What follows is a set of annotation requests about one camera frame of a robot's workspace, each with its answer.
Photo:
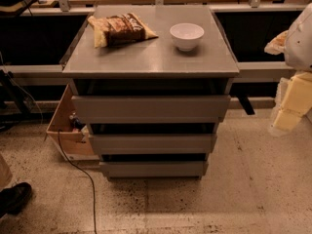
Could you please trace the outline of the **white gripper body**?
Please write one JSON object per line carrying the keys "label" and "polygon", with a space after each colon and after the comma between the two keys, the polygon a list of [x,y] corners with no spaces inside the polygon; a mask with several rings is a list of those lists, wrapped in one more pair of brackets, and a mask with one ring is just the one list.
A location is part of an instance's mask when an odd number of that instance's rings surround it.
{"label": "white gripper body", "polygon": [[312,108],[312,73],[297,72],[290,79],[281,109],[295,116],[303,116]]}

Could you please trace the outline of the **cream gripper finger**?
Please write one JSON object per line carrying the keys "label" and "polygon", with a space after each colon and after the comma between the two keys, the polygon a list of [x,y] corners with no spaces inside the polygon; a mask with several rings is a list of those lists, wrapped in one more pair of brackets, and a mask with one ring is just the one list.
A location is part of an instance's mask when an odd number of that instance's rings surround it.
{"label": "cream gripper finger", "polygon": [[264,52],[270,55],[279,55],[285,50],[288,31],[285,30],[272,39],[264,48]]}
{"label": "cream gripper finger", "polygon": [[300,120],[301,118],[297,115],[274,108],[271,113],[268,131],[275,137],[286,135],[296,127]]}

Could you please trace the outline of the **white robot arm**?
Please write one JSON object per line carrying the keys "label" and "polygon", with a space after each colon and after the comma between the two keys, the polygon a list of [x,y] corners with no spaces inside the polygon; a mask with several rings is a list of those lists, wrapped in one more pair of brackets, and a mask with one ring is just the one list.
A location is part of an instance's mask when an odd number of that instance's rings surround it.
{"label": "white robot arm", "polygon": [[269,132],[283,136],[291,132],[312,108],[312,4],[309,3],[290,28],[264,48],[270,55],[283,54],[295,69],[290,79],[282,78],[271,114]]}

